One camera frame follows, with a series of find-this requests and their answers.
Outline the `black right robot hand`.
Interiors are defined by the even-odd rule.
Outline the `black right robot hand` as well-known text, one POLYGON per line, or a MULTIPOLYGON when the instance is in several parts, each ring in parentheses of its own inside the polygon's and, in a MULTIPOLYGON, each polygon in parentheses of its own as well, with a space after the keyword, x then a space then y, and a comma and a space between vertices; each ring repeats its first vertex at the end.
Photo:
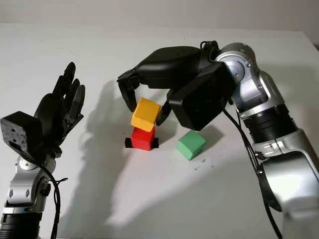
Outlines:
POLYGON ((166 101, 156 118, 156 124, 161 125, 171 112, 171 96, 198 75, 199 60, 199 48, 164 47, 124 72, 118 77, 117 83, 129 110, 134 112, 137 107, 135 90, 140 85, 147 85, 150 89, 168 89, 166 101))

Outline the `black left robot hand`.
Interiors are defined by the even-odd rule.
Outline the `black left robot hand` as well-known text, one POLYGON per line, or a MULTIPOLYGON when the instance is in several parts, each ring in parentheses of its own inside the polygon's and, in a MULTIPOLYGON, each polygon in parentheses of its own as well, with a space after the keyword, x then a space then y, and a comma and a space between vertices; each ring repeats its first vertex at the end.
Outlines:
POLYGON ((70 62, 58 77, 52 93, 42 98, 34 114, 42 123, 44 145, 56 158, 62 154, 60 145, 68 133, 83 118, 85 86, 74 78, 75 70, 74 62, 70 62))

